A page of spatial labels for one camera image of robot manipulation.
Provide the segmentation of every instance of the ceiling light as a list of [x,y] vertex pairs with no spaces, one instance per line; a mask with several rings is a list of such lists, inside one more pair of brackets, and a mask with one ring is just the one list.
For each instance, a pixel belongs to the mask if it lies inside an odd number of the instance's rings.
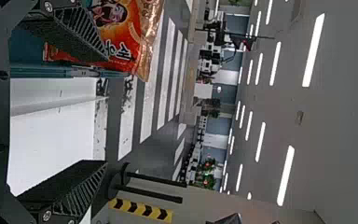
[[242,66],[240,69],[240,77],[238,78],[238,84],[241,84],[241,79],[242,79]]
[[245,108],[246,108],[246,106],[244,105],[244,106],[242,107],[241,122],[240,122],[240,129],[242,129],[242,124],[243,124],[243,116],[245,115]]
[[281,44],[282,44],[281,42],[278,42],[277,48],[275,49],[274,63],[272,64],[271,79],[269,80],[270,86],[273,86],[275,82],[275,75],[277,73],[279,56],[281,54]]
[[228,143],[231,142],[232,128],[229,129]]
[[229,155],[232,155],[232,149],[234,148],[234,141],[235,141],[235,136],[232,136],[232,141],[231,141],[231,149],[229,151]]
[[258,11],[257,25],[255,26],[255,36],[258,36],[258,30],[260,28],[260,21],[261,21],[261,11]]
[[293,157],[295,156],[295,149],[289,146],[286,155],[286,162],[284,163],[281,185],[279,186],[277,204],[283,206],[284,196],[286,195],[287,183],[289,182],[290,170],[292,169]]
[[217,16],[217,10],[219,9],[219,0],[216,1],[216,7],[214,8],[214,16]]
[[238,171],[238,178],[237,178],[237,186],[235,190],[238,192],[240,190],[240,184],[241,184],[241,177],[242,177],[242,164],[240,165],[240,170]]
[[226,168],[227,168],[227,161],[225,161],[225,167],[223,168],[223,175],[226,174]]
[[227,180],[228,180],[228,173],[226,173],[226,178],[225,178],[225,186],[223,187],[223,190],[226,190],[226,187],[227,187]]
[[271,16],[271,10],[272,10],[272,3],[274,2],[274,0],[269,0],[268,3],[268,10],[267,10],[267,17],[266,17],[266,25],[269,24],[269,18]]
[[258,138],[257,152],[255,153],[255,161],[260,160],[261,147],[263,146],[264,132],[266,131],[266,123],[261,124],[260,136]]
[[245,136],[246,141],[249,140],[249,132],[251,131],[252,118],[253,118],[253,111],[251,111],[249,114],[248,128],[246,129],[246,136]]
[[253,29],[254,29],[254,26],[251,24],[251,29],[249,31],[249,36],[252,36],[253,35]]
[[258,58],[257,73],[255,74],[255,85],[258,85],[258,80],[260,79],[261,65],[263,64],[263,53],[260,53]]
[[312,40],[310,41],[310,53],[307,59],[307,66],[305,68],[303,87],[310,86],[312,79],[313,67],[315,65],[316,55],[318,54],[319,41],[321,40],[322,29],[324,28],[324,14],[318,16],[313,29]]
[[238,101],[237,115],[235,116],[235,120],[238,120],[238,117],[240,116],[240,108],[241,108],[241,101]]
[[253,68],[253,60],[249,63],[249,73],[248,73],[248,80],[246,81],[246,84],[251,84],[251,77],[252,77],[252,68]]

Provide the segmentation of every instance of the yellow and black warning stripe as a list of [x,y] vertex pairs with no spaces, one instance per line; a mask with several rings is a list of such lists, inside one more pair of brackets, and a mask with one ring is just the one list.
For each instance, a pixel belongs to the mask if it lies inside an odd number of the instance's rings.
[[109,202],[109,208],[131,213],[139,217],[147,217],[167,223],[172,223],[172,210],[162,209],[143,203],[133,203],[127,200],[114,199]]

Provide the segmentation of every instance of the gray floor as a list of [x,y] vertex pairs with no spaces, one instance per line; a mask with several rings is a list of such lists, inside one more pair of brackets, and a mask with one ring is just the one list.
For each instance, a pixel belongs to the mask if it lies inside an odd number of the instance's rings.
[[[167,38],[168,20],[171,18],[175,23],[176,33],[179,29],[184,38],[187,37],[188,23],[190,20],[190,11],[186,4],[186,0],[180,1],[166,1],[164,7],[164,20],[162,24],[162,36],[161,46],[159,51],[159,62],[158,62],[158,76],[156,86],[156,98],[155,107],[153,112],[153,127],[152,135],[140,144],[141,135],[141,123],[144,106],[144,93],[145,84],[138,80],[137,93],[136,93],[136,110],[134,116],[134,128],[132,138],[132,151],[130,154],[125,156],[122,160],[117,161],[118,157],[118,143],[120,135],[120,115],[121,115],[121,98],[124,91],[124,79],[114,79],[109,83],[109,101],[108,101],[108,118],[107,118],[107,136],[106,136],[106,148],[105,158],[109,162],[110,171],[114,172],[121,168],[124,162],[130,162],[129,171],[139,170],[141,174],[152,175],[166,179],[172,179],[172,174],[175,169],[173,166],[175,150],[178,148],[185,136],[188,136],[191,142],[193,128],[187,127],[185,133],[178,139],[178,116],[175,116],[170,122],[168,122],[168,115],[170,109],[170,98],[172,88],[172,77],[173,77],[173,62],[170,72],[170,81],[168,88],[168,97],[166,105],[166,118],[165,125],[157,130],[158,123],[158,105],[159,97],[161,94],[161,80],[163,77],[163,65],[165,58],[165,43]],[[173,41],[173,53],[176,50],[176,38]],[[185,145],[183,153],[188,151],[190,144]],[[98,211],[104,204],[93,205],[93,215]]]

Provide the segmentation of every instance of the floor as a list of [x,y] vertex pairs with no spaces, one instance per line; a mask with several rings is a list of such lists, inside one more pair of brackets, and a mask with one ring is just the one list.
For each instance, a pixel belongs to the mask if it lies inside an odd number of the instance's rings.
[[[109,83],[105,157],[111,170],[130,162],[129,171],[176,179],[181,155],[189,148],[186,136],[191,142],[194,130],[178,123],[190,20],[187,2],[165,2],[149,82],[126,77]],[[129,84],[133,90],[125,91]],[[93,206],[93,215],[103,206]]]

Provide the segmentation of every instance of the ceiling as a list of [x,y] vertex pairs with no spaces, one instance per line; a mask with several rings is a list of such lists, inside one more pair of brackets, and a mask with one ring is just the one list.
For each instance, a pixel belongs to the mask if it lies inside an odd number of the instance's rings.
[[[243,59],[237,102],[246,105],[243,128],[233,123],[235,145],[228,156],[227,190],[235,192],[240,164],[241,187],[235,194],[277,202],[289,145],[296,149],[284,205],[316,210],[327,224],[358,223],[358,1],[303,0],[298,21],[292,22],[295,0],[274,0],[266,26],[269,0],[258,0],[250,24],[262,12],[257,49]],[[316,18],[325,13],[324,28],[309,88],[302,87]],[[269,78],[276,43],[282,41],[275,85]],[[255,74],[259,53],[264,54],[259,85]],[[246,85],[250,60],[251,85]],[[249,112],[253,122],[245,141]],[[298,111],[304,112],[301,125]],[[255,152],[261,123],[267,123],[260,162]]]

